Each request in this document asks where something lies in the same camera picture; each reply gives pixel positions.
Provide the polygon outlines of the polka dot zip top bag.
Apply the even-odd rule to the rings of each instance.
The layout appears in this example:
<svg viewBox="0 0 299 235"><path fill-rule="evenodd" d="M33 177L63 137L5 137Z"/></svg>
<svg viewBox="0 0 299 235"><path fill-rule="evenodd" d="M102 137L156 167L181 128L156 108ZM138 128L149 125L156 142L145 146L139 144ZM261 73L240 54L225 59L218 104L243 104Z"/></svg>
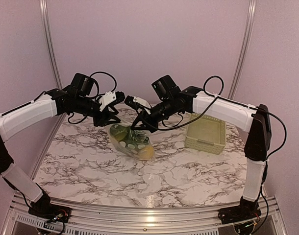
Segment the polka dot zip top bag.
<svg viewBox="0 0 299 235"><path fill-rule="evenodd" d="M108 137L120 152L140 161L151 161L155 151L150 140L150 132L132 130L130 123L117 123L106 126Z"/></svg>

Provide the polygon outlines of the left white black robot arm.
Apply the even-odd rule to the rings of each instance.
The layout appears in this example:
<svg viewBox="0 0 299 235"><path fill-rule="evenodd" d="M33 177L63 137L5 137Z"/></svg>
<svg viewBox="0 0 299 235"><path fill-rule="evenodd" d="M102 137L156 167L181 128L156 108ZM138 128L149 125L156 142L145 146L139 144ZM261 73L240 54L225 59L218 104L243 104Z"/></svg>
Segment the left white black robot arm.
<svg viewBox="0 0 299 235"><path fill-rule="evenodd" d="M63 89L42 92L34 100L0 114L0 176L24 199L29 199L29 213L50 218L67 215L66 209L53 205L48 194L18 167L5 147L5 142L22 130L48 118L62 114L82 114L92 117L95 127L119 123L115 105L123 102L125 94L115 89L89 96L97 81L76 73L70 85Z"/></svg>

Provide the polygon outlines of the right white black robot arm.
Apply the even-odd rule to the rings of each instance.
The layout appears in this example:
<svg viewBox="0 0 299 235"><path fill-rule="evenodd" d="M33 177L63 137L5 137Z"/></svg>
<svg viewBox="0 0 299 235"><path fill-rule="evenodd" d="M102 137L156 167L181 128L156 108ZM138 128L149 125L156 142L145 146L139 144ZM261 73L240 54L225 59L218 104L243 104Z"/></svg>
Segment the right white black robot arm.
<svg viewBox="0 0 299 235"><path fill-rule="evenodd" d="M240 204L219 210L223 224L260 216L258 199L268 171L268 150L271 142L271 123L267 106L246 105L227 99L221 94L211 94L206 87L189 86L181 90L169 76L152 83L160 103L150 106L138 97L128 96L125 104L137 112L132 130L159 130L159 123L181 113L196 113L220 119L248 133L244 152L247 158L247 174Z"/></svg>

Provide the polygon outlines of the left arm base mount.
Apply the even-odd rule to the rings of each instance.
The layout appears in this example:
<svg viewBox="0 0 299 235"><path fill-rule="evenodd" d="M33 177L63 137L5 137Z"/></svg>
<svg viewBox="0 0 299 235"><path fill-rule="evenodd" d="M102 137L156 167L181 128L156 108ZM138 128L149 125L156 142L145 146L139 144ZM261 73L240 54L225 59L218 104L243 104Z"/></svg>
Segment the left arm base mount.
<svg viewBox="0 0 299 235"><path fill-rule="evenodd" d="M37 217L44 218L48 223L57 221L67 223L71 214L71 208L50 204L50 206L47 207L45 211L30 208L28 210L28 213Z"/></svg>

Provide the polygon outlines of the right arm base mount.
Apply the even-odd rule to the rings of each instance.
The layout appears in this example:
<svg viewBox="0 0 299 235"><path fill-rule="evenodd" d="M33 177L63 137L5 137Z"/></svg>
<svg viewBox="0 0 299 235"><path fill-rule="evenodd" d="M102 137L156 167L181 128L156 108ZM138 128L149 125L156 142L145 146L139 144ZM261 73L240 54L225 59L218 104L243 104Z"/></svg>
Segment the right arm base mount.
<svg viewBox="0 0 299 235"><path fill-rule="evenodd" d="M222 224L229 224L260 217L261 214L260 208L255 208L253 211L250 211L248 208L234 206L219 209L218 218Z"/></svg>

